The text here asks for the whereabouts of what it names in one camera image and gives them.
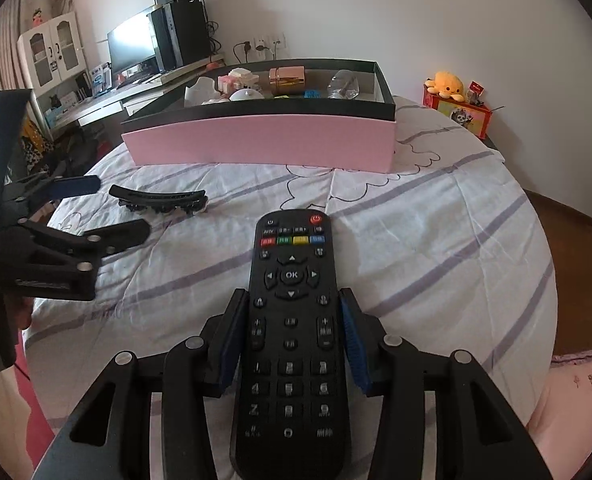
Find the bed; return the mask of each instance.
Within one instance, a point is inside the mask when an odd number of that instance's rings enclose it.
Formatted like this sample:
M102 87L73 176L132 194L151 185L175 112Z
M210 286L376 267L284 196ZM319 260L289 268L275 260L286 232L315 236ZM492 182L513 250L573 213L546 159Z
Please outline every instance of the bed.
M82 231L145 218L144 245L103 260L90 303L36 300L24 344L32 383L57 431L118 352L165 352L247 288L255 223L282 208L332 218L337 282L363 310L423 351L470 350L523 422L536 406L556 332L556 288L540 222L502 156L435 110L396 98L394 172L270 165L134 166L124 144L90 174L100 192L63 200L50 225ZM112 184L150 192L205 189L207 212L188 218L119 207ZM366 478L380 400L349 383L352 461ZM205 404L218 478L229 462L235 384ZM435 410L427 395L427 478ZM160 400L151 418L152 478L162 478Z

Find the copper canister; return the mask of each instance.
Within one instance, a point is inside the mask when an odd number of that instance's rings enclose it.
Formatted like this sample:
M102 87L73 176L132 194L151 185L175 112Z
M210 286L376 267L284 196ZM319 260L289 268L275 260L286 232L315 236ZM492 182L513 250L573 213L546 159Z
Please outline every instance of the copper canister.
M294 95L305 92L305 67L281 66L269 70L269 86L274 95Z

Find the yellow octopus plush toy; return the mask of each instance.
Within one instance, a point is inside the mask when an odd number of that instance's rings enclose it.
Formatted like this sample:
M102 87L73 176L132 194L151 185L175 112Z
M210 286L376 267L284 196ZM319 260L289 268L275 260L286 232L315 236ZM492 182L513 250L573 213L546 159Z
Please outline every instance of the yellow octopus plush toy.
M459 103L465 100L462 81L450 72L437 72L434 79L425 81L430 94L438 94L443 99L452 98Z

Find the ok button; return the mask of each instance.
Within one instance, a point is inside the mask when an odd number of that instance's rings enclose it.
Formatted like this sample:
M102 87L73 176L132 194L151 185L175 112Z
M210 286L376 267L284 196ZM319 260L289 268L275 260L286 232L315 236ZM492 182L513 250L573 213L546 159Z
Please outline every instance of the ok button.
M281 282L285 285L297 285L305 277L302 269L296 267L287 267L281 272Z

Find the computer monitor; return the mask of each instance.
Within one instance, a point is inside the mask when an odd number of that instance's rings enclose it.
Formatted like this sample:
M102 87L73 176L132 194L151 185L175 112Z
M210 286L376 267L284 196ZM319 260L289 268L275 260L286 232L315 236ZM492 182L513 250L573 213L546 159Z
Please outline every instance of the computer monitor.
M107 35L112 74L118 74L156 57L147 17L153 8L138 12Z

